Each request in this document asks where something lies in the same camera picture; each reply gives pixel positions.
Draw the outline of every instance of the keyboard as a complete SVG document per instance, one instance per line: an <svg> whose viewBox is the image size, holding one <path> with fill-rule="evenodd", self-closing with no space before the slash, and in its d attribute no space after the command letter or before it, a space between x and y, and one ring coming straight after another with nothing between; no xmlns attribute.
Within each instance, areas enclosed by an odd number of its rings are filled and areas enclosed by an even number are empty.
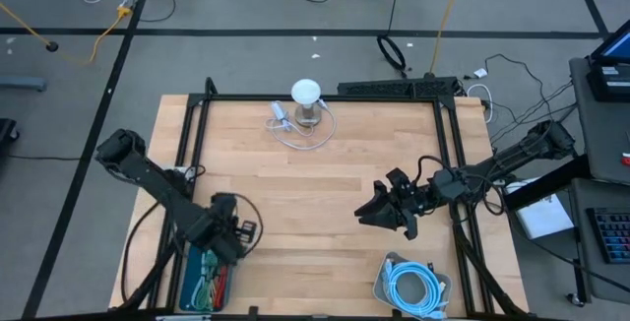
<svg viewBox="0 0 630 321"><path fill-rule="evenodd" d="M340 95L366 96L414 96L415 98L452 96L457 88L457 78L401 79L341 83L337 86Z"/></svg>
<svg viewBox="0 0 630 321"><path fill-rule="evenodd" d="M589 208L587 215L606 263L630 263L630 209Z"/></svg>

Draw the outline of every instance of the coiled blue cable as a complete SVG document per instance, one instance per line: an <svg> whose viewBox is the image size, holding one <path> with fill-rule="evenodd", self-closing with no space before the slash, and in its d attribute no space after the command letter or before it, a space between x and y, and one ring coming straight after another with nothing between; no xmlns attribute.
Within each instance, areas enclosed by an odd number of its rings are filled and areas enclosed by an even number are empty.
<svg viewBox="0 0 630 321"><path fill-rule="evenodd" d="M426 294L418 303L406 302L398 293L398 279L407 273L417 275L424 284ZM385 261L385 271L383 271L383 288L389 300L401 311L404 311L409 315L419 318L446 318L446 313L438 309L448 303L448 301L441 301L443 291L442 286L440 286L440 282L437 280L433 272L420 263L403 262L392 265L392 262L389 259Z"/></svg>

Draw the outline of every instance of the gray floor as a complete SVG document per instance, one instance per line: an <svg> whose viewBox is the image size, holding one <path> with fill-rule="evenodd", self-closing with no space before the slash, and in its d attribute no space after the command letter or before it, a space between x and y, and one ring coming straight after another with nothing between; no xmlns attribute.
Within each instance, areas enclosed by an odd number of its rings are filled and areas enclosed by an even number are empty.
<svg viewBox="0 0 630 321"><path fill-rule="evenodd" d="M625 0L595 0L610 30L630 15ZM35 27L106 28L120 0L87 5L82 0L2 0ZM392 0L331 0L313 5L302 0L177 0L177 12L161 23L139 28L255 30L355 29L387 27ZM399 0L393 28L434 31L447 0ZM145 18L159 17L168 0L149 0ZM0 28L17 25L0 14ZM452 31L596 32L584 0L457 0L447 26ZM89 54L89 35L51 35L68 53ZM122 37L102 44L93 66L68 63L43 49L31 36L0 35L0 74L46 78L45 93L0 91L0 117L20 123L22 138L13 153L77 157L92 126ZM427 70L434 40L398 38L411 76ZM446 38L436 73L463 76L483 66L497 52L525 61L551 94L568 81L568 60L590 53L598 40ZM493 99L519 114L539 101L538 86L522 68L491 60L482 82ZM332 94L345 81L394 79L372 37L311 36L135 36L107 113L101 139L124 127L151 136L159 97L199 92L212 76L222 93L286 93L300 78L313 78ZM551 105L574 100L571 90ZM511 121L497 109L490 134ZM583 148L579 120L565 122ZM525 132L523 126L498 143L505 148ZM558 162L536 162L519 170L523 177L541 175ZM41 263L50 234L74 175L74 162L7 160L0 170L0 319L19 318ZM38 316L104 310L111 294L119 255L129 223L135 190L108 177L92 164L81 190L59 258ZM571 236L558 234L544 243L571 256ZM515 237L530 308L546 317L591 320L627 319L627 305L596 300L583 309L563 295L575 289L573 271L562 262Z"/></svg>

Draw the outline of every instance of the wooden tabletop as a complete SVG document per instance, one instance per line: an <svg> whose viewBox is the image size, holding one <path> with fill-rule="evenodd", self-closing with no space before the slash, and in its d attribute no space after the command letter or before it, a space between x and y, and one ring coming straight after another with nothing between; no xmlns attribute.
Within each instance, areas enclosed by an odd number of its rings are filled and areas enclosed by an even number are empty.
<svg viewBox="0 0 630 321"><path fill-rule="evenodd" d="M149 157L158 164L174 163L186 100L187 96L161 99L149 148ZM480 102L458 97L456 104L467 162L482 161L491 150ZM211 103L201 153L207 172L198 179L194 201L206 206L217 191L243 194L256 204L265 225L258 248L238 264L223 312L246 314L249 306L257 305L261 314L391 315L391 307L372 295L372 285L385 254L396 251L420 263L431 261L436 272L449 275L453 291L447 314L466 316L448 209L419 218L418 238L412 241L407 241L402 229L394 232L360 225L353 215L373 196L375 179L386 181L385 174L394 167L413 177L417 158L440 157L431 104L329 105L339 122L335 136L315 151L301 152L282 145L264 128L265 119L271 116L267 102ZM292 103L284 106L292 114ZM446 111L443 116L451 161L455 162ZM323 113L311 140L292 133L282 135L308 145L326 137L331 125L331 118ZM424 162L420 183L438 168L434 162ZM139 191L130 228L154 202ZM527 310L507 219L491 216L479 206L487 267L515 303ZM238 214L255 220L245 204L239 205ZM155 261L162 220L163 209L158 208L136 233L130 249L127 292L140 283ZM170 278L170 268L166 271L162 291ZM475 273L472 285L476 309L481 310ZM164 304L165 292L159 299ZM110 304L121 301L119 270Z"/></svg>

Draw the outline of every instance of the lamp base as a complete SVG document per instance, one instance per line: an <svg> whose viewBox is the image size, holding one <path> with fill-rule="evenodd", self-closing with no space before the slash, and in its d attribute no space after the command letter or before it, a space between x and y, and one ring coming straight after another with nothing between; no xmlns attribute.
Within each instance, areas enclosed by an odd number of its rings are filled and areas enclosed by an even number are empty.
<svg viewBox="0 0 630 321"><path fill-rule="evenodd" d="M309 107L299 105L295 109L295 122L297 124L310 128L317 125L322 120L322 108L318 105L310 105Z"/></svg>

